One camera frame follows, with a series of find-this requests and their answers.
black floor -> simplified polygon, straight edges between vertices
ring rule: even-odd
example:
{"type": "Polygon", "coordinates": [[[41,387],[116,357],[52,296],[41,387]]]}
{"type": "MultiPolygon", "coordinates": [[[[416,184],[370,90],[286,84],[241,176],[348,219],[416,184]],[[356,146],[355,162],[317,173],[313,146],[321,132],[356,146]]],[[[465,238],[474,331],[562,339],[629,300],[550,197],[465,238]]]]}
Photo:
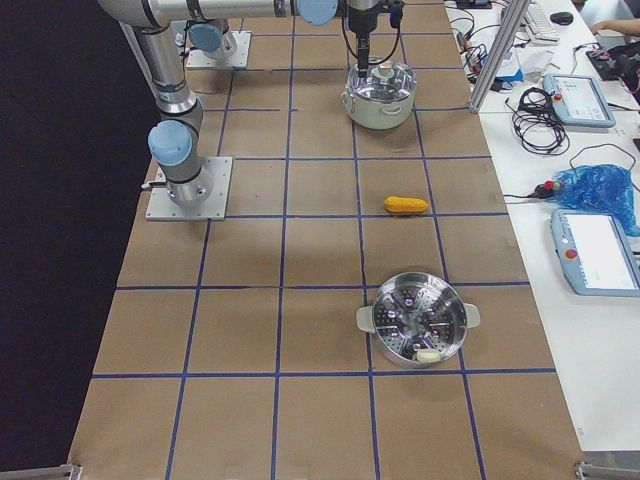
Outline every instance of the black floor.
{"type": "Polygon", "coordinates": [[[93,0],[0,3],[0,471],[62,464],[158,121],[93,0]]]}

yellow corn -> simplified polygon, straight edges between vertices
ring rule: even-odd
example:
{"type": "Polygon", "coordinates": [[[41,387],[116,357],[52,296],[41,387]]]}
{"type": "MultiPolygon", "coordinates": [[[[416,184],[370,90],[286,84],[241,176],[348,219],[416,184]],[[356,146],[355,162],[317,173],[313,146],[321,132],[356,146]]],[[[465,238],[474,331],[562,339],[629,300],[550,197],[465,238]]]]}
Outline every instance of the yellow corn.
{"type": "Polygon", "coordinates": [[[422,213],[427,211],[429,204],[421,198],[387,197],[384,208],[391,213],[422,213]]]}

blue joint cap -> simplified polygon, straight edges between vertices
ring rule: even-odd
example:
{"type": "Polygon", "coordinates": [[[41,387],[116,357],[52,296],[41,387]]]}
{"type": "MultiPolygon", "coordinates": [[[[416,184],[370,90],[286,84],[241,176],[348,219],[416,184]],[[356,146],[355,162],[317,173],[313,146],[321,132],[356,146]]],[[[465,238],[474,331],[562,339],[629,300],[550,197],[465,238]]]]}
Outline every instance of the blue joint cap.
{"type": "Polygon", "coordinates": [[[175,167],[191,154],[193,140],[189,129],[175,120],[165,120],[149,132],[149,150],[164,167],[175,167]]]}
{"type": "Polygon", "coordinates": [[[209,23],[196,23],[189,28],[189,38],[203,52],[215,52],[222,43],[222,32],[209,23]]]}
{"type": "Polygon", "coordinates": [[[296,8],[305,22],[320,27],[335,16],[338,0],[298,0],[296,8]]]}

touchscreen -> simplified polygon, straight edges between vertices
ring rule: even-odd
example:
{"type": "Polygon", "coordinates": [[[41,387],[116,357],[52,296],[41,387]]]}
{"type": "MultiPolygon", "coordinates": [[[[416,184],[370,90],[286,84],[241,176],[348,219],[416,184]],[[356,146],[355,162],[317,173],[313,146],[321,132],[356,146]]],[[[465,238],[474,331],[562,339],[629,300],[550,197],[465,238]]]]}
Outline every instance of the touchscreen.
{"type": "Polygon", "coordinates": [[[587,288],[637,289],[611,217],[566,215],[587,288]]]}
{"type": "Polygon", "coordinates": [[[569,117],[580,120],[606,120],[606,112],[589,78],[556,77],[569,117]]]}

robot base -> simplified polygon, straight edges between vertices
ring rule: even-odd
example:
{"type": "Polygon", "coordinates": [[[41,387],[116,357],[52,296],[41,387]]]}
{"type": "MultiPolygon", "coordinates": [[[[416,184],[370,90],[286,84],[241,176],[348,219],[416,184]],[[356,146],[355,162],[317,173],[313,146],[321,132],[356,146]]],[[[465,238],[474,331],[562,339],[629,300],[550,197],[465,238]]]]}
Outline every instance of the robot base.
{"type": "MultiPolygon", "coordinates": [[[[224,220],[231,183],[233,157],[204,157],[202,168],[213,177],[213,189],[207,199],[192,207],[177,205],[169,197],[165,188],[154,188],[151,191],[147,220],[151,221],[185,221],[185,220],[224,220]]],[[[158,169],[156,181],[164,182],[164,174],[158,169]]]]}
{"type": "Polygon", "coordinates": [[[189,70],[215,70],[222,68],[247,68],[249,61],[249,46],[251,44],[251,32],[231,32],[236,40],[238,48],[227,58],[215,59],[207,57],[202,51],[194,50],[187,58],[189,70]]]}

